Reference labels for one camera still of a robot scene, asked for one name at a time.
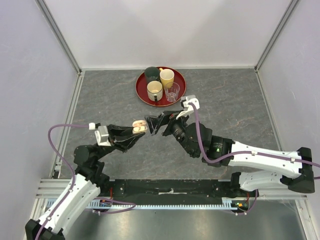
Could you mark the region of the cream earbud charging case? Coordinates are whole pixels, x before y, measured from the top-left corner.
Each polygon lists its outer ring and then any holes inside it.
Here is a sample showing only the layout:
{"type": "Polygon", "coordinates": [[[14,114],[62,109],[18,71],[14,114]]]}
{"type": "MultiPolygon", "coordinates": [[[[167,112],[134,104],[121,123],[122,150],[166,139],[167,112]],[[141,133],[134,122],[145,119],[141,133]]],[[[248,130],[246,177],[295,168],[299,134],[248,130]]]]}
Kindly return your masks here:
{"type": "Polygon", "coordinates": [[[132,132],[134,134],[145,133],[148,130],[147,122],[145,120],[136,120],[132,123],[132,132]]]}

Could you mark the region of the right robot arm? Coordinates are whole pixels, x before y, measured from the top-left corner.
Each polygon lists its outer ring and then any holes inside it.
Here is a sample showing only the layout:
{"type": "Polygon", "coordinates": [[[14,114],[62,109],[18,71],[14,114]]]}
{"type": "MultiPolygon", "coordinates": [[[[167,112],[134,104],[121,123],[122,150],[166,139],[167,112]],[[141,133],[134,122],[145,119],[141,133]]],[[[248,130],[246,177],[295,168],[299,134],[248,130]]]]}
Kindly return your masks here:
{"type": "Polygon", "coordinates": [[[296,151],[276,151],[253,147],[229,138],[213,135],[196,117],[196,122],[187,124],[188,116],[178,111],[163,111],[158,116],[145,116],[151,135],[156,135],[162,126],[162,135],[174,136],[185,152],[192,158],[212,167],[248,167],[256,172],[235,172],[231,175],[229,191],[235,197],[260,188],[286,186],[290,191],[302,194],[315,192],[315,176],[312,151],[300,147],[296,151]]]}

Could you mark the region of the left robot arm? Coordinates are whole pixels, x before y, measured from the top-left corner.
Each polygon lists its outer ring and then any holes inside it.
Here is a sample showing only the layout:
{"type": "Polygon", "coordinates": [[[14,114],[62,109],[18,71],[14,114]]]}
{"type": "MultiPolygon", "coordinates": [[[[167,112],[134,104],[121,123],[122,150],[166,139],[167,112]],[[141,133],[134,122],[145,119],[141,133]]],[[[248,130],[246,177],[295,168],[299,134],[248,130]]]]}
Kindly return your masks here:
{"type": "Polygon", "coordinates": [[[136,120],[131,126],[87,123],[79,125],[94,131],[96,143],[81,145],[74,151],[76,169],[54,204],[38,220],[30,219],[25,225],[28,240],[64,240],[75,221],[96,197],[104,197],[110,191],[109,176],[102,170],[99,160],[114,150],[127,152],[145,135],[145,120],[136,120]]]}

